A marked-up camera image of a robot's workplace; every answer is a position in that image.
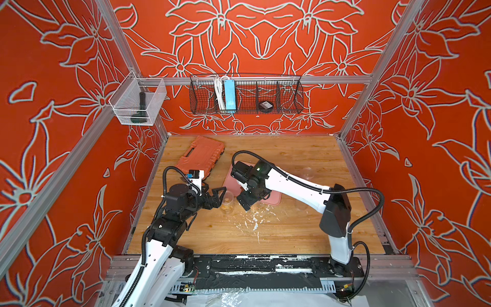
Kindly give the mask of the clear jar lid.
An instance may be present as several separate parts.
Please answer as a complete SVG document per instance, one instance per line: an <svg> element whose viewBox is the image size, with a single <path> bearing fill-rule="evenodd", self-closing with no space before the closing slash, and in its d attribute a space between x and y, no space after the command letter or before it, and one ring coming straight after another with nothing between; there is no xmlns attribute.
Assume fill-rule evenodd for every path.
<svg viewBox="0 0 491 307"><path fill-rule="evenodd" d="M296 200L295 201L295 208L298 211L306 211L309 208L309 205L307 205L306 203L304 203L300 200Z"/></svg>

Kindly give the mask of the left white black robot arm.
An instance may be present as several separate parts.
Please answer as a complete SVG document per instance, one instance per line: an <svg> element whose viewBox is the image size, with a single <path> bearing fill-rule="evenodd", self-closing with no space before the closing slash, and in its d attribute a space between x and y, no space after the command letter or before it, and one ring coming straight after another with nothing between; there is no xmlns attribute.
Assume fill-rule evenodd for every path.
<svg viewBox="0 0 491 307"><path fill-rule="evenodd" d="M162 172L162 202L141 238L141 256L113 306L161 306L177 281L194 271L194 252L178 245L202 209L218 209L227 189L210 189L202 170Z"/></svg>

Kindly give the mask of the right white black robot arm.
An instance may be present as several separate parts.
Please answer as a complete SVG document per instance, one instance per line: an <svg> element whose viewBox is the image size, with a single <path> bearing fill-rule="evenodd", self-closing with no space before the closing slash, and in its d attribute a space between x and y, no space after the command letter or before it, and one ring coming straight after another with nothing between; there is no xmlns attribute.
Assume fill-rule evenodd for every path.
<svg viewBox="0 0 491 307"><path fill-rule="evenodd" d="M231 158L231 176L241 186L237 201L245 211L279 192L314 209L322 215L319 227L327 234L330 244L330 262L334 269L348 267L355 247L352 234L356 226L381 211L385 197L375 188L350 188L336 184L333 187L319 185L292 175L263 157L248 150L235 152ZM379 197L374 209L355 221L351 221L350 193L375 193Z"/></svg>

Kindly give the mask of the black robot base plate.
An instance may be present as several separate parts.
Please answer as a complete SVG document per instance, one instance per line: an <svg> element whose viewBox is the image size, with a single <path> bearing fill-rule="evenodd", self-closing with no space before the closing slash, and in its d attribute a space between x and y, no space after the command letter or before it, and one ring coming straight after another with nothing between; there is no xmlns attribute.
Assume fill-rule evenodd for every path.
<svg viewBox="0 0 491 307"><path fill-rule="evenodd" d="M193 270L177 282L191 282L198 289L293 288L319 287L323 280L333 281L338 290L344 285L351 289L364 276L357 257L348 267L334 269L328 255L197 255Z"/></svg>

